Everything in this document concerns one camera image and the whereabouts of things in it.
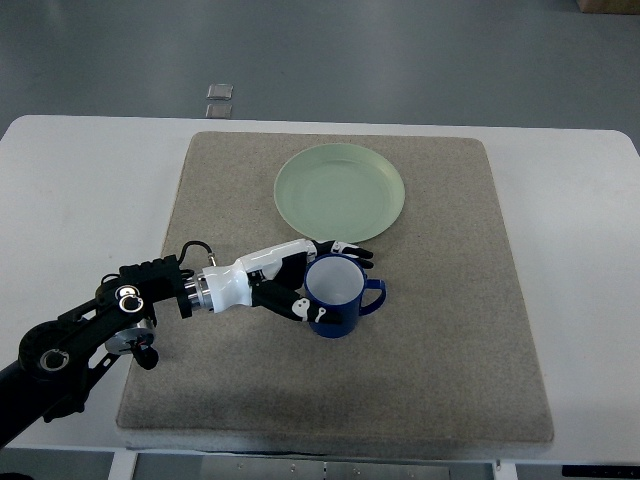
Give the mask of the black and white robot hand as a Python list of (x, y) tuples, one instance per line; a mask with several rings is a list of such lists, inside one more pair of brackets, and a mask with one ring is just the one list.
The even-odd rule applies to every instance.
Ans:
[(285, 318), (320, 325), (339, 325), (344, 316), (298, 291), (312, 261), (343, 254), (364, 269), (373, 267), (373, 253), (357, 245), (298, 239), (237, 259), (229, 266), (209, 266), (193, 279), (192, 306), (223, 312), (233, 306), (264, 307)]

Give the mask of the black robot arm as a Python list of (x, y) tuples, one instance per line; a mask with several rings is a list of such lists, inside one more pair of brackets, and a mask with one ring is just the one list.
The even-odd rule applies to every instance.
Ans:
[(92, 388), (122, 355), (145, 369), (158, 354), (139, 326), (157, 324), (156, 303), (176, 300), (182, 317), (192, 315), (188, 281), (194, 273), (169, 255), (123, 266), (103, 277), (93, 299), (57, 319), (31, 328), (18, 358), (1, 372), (1, 444), (7, 446), (38, 420), (46, 423), (84, 410)]

